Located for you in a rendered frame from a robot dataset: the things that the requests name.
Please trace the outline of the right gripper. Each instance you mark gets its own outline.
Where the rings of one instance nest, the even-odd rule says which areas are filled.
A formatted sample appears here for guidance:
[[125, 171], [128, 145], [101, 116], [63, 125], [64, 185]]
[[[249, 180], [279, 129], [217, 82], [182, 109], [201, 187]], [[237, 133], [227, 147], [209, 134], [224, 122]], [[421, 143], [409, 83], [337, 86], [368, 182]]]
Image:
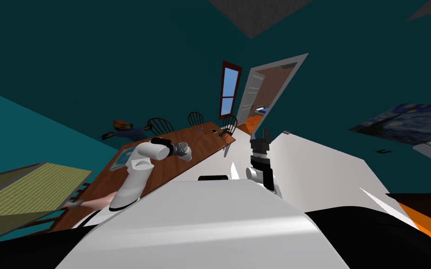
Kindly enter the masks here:
[[270, 150], [270, 132], [267, 128], [263, 130], [263, 138], [255, 139], [255, 133], [251, 133], [251, 149], [253, 152], [267, 152]]

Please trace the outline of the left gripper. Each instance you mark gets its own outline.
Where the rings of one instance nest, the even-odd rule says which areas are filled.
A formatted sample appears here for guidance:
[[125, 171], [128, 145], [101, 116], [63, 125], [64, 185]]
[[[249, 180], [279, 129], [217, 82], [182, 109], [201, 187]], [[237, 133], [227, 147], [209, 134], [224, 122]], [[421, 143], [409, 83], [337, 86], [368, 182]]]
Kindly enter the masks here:
[[178, 142], [173, 145], [173, 155], [184, 161], [192, 160], [192, 150], [186, 142]]

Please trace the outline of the brown wooden dining table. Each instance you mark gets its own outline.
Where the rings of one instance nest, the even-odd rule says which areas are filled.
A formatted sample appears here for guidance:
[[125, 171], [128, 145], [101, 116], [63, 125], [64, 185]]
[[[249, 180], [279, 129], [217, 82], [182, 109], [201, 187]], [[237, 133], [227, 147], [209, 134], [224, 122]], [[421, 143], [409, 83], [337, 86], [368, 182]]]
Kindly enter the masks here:
[[[211, 129], [215, 129], [217, 134], [214, 134]], [[161, 161], [154, 161], [154, 170], [142, 195], [149, 194], [235, 141], [231, 135], [219, 137], [218, 134], [221, 131], [215, 123], [206, 122], [162, 135], [162, 138], [170, 139], [172, 142], [187, 142], [192, 150], [192, 160], [186, 162], [176, 157], [170, 157]], [[138, 142], [134, 142], [123, 146], [80, 199], [84, 201], [98, 199], [119, 190], [128, 175], [127, 169], [123, 167], [109, 171], [109, 168], [124, 149], [137, 145]]]

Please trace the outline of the dark spindle-back chair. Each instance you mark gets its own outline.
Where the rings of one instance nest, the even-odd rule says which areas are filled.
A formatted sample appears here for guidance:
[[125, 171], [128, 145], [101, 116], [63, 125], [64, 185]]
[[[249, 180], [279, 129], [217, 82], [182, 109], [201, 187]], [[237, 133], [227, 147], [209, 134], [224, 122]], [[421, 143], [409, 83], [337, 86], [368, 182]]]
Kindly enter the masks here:
[[147, 121], [147, 125], [151, 126], [151, 131], [155, 136], [162, 136], [174, 131], [172, 123], [163, 118], [151, 118]]
[[188, 115], [188, 122], [190, 124], [191, 127], [200, 125], [204, 122], [203, 116], [201, 113], [199, 112], [191, 112]]
[[229, 135], [233, 135], [238, 123], [237, 118], [232, 115], [226, 115], [222, 118], [223, 120], [223, 126], [221, 127], [221, 130]]

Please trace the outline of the white panel door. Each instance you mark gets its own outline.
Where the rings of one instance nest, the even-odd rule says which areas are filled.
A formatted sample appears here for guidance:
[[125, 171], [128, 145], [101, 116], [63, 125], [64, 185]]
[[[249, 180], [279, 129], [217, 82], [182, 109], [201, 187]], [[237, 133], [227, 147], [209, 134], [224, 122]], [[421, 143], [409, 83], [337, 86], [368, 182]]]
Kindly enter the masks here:
[[251, 110], [264, 79], [265, 76], [263, 74], [250, 72], [237, 112], [237, 126], [244, 124], [251, 115]]

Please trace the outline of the red framed window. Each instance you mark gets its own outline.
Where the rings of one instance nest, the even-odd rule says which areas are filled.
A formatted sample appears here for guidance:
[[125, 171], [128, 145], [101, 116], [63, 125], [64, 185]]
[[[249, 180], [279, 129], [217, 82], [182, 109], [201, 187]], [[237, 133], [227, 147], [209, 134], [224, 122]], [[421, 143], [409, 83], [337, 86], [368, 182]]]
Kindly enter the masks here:
[[242, 70], [238, 65], [223, 61], [219, 119], [223, 119], [233, 112]]

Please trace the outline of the blue and orange figure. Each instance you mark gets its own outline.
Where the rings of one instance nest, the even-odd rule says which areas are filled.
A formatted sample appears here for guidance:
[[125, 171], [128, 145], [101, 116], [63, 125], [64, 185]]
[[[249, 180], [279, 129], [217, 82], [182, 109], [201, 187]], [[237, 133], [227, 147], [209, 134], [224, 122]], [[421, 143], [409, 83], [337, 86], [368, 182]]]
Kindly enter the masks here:
[[144, 132], [151, 130], [153, 126], [152, 124], [148, 124], [145, 127], [133, 127], [133, 124], [122, 120], [115, 120], [113, 121], [113, 128], [113, 132], [103, 134], [101, 139], [106, 140], [111, 137], [122, 137], [130, 139], [132, 142], [137, 142], [146, 139], [147, 136]]

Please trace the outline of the blue green picture mat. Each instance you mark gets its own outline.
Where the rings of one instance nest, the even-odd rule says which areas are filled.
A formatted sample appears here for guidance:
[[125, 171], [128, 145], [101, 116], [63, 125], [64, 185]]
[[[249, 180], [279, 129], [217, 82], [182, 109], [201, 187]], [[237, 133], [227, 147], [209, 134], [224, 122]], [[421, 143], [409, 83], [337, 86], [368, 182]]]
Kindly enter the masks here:
[[124, 149], [119, 156], [116, 158], [116, 160], [113, 162], [111, 167], [109, 168], [109, 171], [115, 171], [120, 168], [123, 168], [126, 166], [126, 162], [129, 160], [132, 152], [134, 151], [135, 147], [131, 147], [128, 149]]

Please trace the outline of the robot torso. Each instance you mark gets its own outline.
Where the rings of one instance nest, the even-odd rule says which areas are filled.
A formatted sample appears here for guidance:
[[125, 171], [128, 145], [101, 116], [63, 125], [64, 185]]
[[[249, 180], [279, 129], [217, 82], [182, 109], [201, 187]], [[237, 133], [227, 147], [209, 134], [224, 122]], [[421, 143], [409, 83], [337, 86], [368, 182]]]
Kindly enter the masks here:
[[56, 269], [349, 269], [301, 210], [251, 180], [169, 182]]

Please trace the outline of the pink long object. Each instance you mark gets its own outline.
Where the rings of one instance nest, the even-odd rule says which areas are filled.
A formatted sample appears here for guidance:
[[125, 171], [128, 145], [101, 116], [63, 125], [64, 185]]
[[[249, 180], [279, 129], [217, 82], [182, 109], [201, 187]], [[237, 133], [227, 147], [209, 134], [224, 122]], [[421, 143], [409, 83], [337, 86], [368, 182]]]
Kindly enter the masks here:
[[62, 208], [63, 209], [73, 209], [75, 207], [78, 206], [82, 206], [82, 207], [88, 207], [91, 208], [93, 211], [98, 211], [98, 210], [102, 210], [104, 207], [110, 205], [111, 201], [113, 200], [113, 198], [116, 195], [116, 191], [110, 193], [107, 196], [104, 196], [102, 198], [98, 198], [98, 199], [93, 199], [93, 200], [89, 200], [89, 201], [83, 201], [83, 200], [77, 200], [74, 202], [71, 201], [67, 201]]

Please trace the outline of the brown slatted chair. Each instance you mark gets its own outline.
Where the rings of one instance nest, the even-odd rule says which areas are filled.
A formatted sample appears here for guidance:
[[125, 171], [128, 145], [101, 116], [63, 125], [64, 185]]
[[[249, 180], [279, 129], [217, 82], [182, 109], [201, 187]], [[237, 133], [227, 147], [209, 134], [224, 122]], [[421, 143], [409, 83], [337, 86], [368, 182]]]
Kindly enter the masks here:
[[[87, 188], [91, 185], [91, 183], [85, 182], [83, 183], [79, 189], [77, 189], [72, 197], [69, 198], [70, 202], [74, 202], [76, 200], [79, 200], [80, 197], [82, 196], [82, 194], [87, 190]], [[39, 233], [43, 233], [43, 232], [51, 232], [56, 225], [60, 222], [60, 220], [62, 219], [62, 217], [67, 213], [68, 209], [67, 208], [61, 208], [53, 213], [49, 213], [48, 215], [45, 215], [39, 219], [36, 219], [33, 222], [30, 222], [28, 224], [25, 224], [21, 227], [19, 227], [18, 229], [23, 229], [23, 228], [28, 228], [28, 227], [34, 227], [34, 226], [38, 226], [38, 225], [42, 225], [42, 224], [50, 224], [50, 227], [47, 229], [43, 229], [42, 231], [40, 231]]]

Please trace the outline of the starry night painting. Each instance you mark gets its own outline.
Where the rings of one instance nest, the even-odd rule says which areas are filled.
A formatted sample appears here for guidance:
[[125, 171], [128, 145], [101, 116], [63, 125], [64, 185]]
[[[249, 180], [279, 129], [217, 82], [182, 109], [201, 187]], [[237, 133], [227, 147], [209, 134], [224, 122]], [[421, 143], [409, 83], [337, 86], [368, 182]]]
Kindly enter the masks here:
[[403, 103], [349, 130], [410, 145], [431, 142], [431, 105]]

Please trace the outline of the green checked framed panel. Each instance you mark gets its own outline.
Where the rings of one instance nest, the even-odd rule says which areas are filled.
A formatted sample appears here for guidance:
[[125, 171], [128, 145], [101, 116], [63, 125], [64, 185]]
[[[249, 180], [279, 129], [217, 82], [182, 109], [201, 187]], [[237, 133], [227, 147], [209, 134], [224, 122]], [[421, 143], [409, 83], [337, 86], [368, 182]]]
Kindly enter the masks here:
[[61, 209], [91, 174], [53, 163], [0, 173], [0, 237]]

